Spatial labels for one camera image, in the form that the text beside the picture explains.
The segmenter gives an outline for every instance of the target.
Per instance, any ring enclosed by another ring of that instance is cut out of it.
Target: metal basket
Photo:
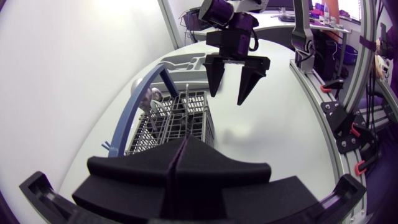
[[[209,146],[214,146],[214,125],[205,91],[194,91],[188,94],[188,132]],[[142,114],[129,150],[126,155],[142,152],[160,144],[183,137],[187,134],[186,93],[176,98],[165,97],[161,102],[166,111],[157,106],[158,113],[151,112],[157,128],[155,132],[148,116]]]

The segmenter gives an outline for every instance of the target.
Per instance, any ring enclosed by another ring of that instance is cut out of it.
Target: white table
[[[294,52],[266,40],[260,40],[259,43],[259,50],[250,54],[269,57],[271,67],[243,105],[236,104],[241,65],[225,65],[223,81],[216,97],[211,98],[209,94],[208,103],[215,126],[215,148],[238,161],[267,162],[272,168],[271,181],[296,175],[321,200],[335,187],[334,173],[317,117],[289,68],[289,60],[294,58]],[[217,51],[217,48],[201,42],[164,57]],[[130,97],[132,82],[147,74],[159,60],[135,75],[98,120],[73,161],[60,195],[73,201],[72,193],[89,176],[87,159],[108,155],[101,144],[111,140]],[[136,124],[134,121],[130,136],[134,134]]]
[[[272,16],[279,15],[279,13],[277,11],[264,11],[263,13],[260,13],[260,14],[251,13],[251,12],[249,12],[249,13],[259,21],[259,26],[254,28],[254,31],[256,31],[256,32],[259,32],[262,30],[267,30],[267,29],[294,28],[295,27],[294,22],[282,22],[278,19],[278,17],[272,17]],[[337,77],[340,77],[341,69],[343,68],[343,60],[344,60],[344,55],[345,55],[346,43],[347,43],[347,34],[349,34],[351,32],[346,29],[331,28],[331,27],[327,27],[327,26],[316,26],[313,24],[310,24],[310,28],[318,29],[318,30],[341,32],[343,34],[343,39],[341,42],[342,46],[341,46],[341,53],[340,53],[340,61],[339,61],[339,66],[338,66],[338,71],[337,71]],[[195,36],[196,40],[206,40],[207,33],[214,32],[214,31],[217,31],[217,29],[215,29],[214,27],[210,27],[210,28],[207,28],[204,30],[195,31],[195,32],[193,32],[193,35]]]

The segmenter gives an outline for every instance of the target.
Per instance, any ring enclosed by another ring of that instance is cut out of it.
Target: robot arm
[[[239,87],[238,105],[241,105],[251,90],[265,77],[269,69],[269,59],[266,57],[249,56],[250,51],[256,51],[259,42],[254,28],[258,20],[242,11],[263,11],[268,0],[205,0],[201,6],[199,19],[221,28],[206,36],[206,44],[220,48],[218,55],[207,55],[207,78],[212,97],[216,96],[224,74],[225,63],[242,63],[241,84]],[[255,38],[253,49],[249,47],[251,35]]]
[[[263,12],[268,0],[205,0],[201,6],[199,19],[215,27],[226,27],[239,12]]]
[[[292,32],[292,45],[296,49],[295,62],[304,73],[312,72],[315,57],[313,56],[313,35],[310,29],[308,1],[294,0],[296,26]]]

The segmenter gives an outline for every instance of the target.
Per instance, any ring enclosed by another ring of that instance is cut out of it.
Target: blue curved handle
[[[120,116],[118,125],[113,134],[112,143],[109,147],[108,157],[124,156],[124,149],[126,148],[127,137],[129,136],[131,124],[136,115],[138,105],[144,96],[144,93],[149,88],[149,85],[154,81],[155,77],[159,75],[162,77],[163,82],[166,84],[172,97],[179,95],[177,88],[174,85],[169,72],[165,69],[164,65],[156,65],[138,84],[137,88],[131,94],[127,105],[124,107],[122,115]]]

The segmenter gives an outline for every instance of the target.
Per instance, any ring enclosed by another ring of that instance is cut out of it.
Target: computer screen
[[[308,5],[310,10],[312,10],[312,0],[308,0]],[[286,8],[286,10],[294,11],[293,0],[269,0],[266,10],[278,10],[282,7]]]

